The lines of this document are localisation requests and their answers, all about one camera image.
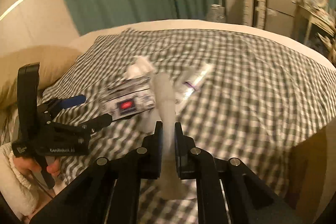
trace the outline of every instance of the wall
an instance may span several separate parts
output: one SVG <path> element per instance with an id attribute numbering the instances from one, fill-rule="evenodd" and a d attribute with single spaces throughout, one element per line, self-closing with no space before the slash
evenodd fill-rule
<path id="1" fill-rule="evenodd" d="M 0 16 L 17 0 L 0 0 Z M 0 55 L 79 37 L 63 0 L 24 0 L 0 20 Z"/>

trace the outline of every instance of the beige pillow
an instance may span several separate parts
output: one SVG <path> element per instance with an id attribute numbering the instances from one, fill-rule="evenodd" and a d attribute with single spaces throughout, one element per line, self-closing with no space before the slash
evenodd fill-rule
<path id="1" fill-rule="evenodd" d="M 82 53 L 61 46 L 36 46 L 0 57 L 0 109 L 17 100 L 16 81 L 19 68 L 40 62 L 38 89 L 45 89 L 62 77 Z"/>

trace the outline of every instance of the finger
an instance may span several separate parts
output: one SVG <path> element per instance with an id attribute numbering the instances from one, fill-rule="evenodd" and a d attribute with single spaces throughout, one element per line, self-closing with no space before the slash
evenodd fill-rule
<path id="1" fill-rule="evenodd" d="M 41 166 L 32 158 L 13 157 L 13 163 L 18 171 L 23 175 L 29 175 L 29 170 L 41 172 Z"/>
<path id="2" fill-rule="evenodd" d="M 58 158 L 55 159 L 55 161 L 47 166 L 47 172 L 50 174 L 53 174 L 60 170 L 60 160 Z"/>
<path id="3" fill-rule="evenodd" d="M 56 178 L 61 173 L 60 170 L 56 171 L 55 173 L 52 173 L 51 175 Z"/>

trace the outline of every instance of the screw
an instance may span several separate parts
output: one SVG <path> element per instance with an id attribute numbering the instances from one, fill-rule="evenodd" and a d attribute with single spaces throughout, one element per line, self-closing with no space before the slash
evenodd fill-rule
<path id="1" fill-rule="evenodd" d="M 98 164 L 98 165 L 105 165 L 106 163 L 107 163 L 107 159 L 106 158 L 99 158 L 99 159 L 97 159 L 97 161 L 96 161 L 96 163 Z"/>
<path id="2" fill-rule="evenodd" d="M 139 147 L 139 148 L 136 150 L 136 152 L 137 152 L 138 154 L 146 154 L 146 153 L 147 153 L 147 148 L 145 148 L 145 147 Z"/>
<path id="3" fill-rule="evenodd" d="M 192 149 L 190 149 L 190 152 L 194 155 L 198 155 L 201 153 L 201 150 L 198 147 L 194 147 Z"/>
<path id="4" fill-rule="evenodd" d="M 234 166 L 238 166 L 240 164 L 240 160 L 237 158 L 232 158 L 230 159 L 230 164 L 234 165 Z"/>

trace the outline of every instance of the gingham blanket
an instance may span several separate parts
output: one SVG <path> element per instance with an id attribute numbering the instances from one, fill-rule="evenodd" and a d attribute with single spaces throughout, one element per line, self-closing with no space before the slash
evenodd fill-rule
<path id="1" fill-rule="evenodd" d="M 183 131 L 215 157 L 240 158 L 277 194 L 287 189 L 289 149 L 336 114 L 336 73 L 274 41 L 219 30 L 134 31 L 100 36 L 43 100 L 84 94 L 85 104 L 57 121 L 76 125 L 101 114 L 100 91 L 119 84 L 135 55 L 148 56 L 173 80 L 183 67 L 214 65 L 201 91 L 179 116 Z M 142 143 L 140 117 L 112 122 L 90 141 L 90 155 L 64 157 L 61 178 L 70 183 L 96 158 L 121 157 Z M 186 182 L 191 196 L 196 184 Z M 165 201 L 155 181 L 143 181 L 139 223 L 197 223 L 197 200 Z"/>

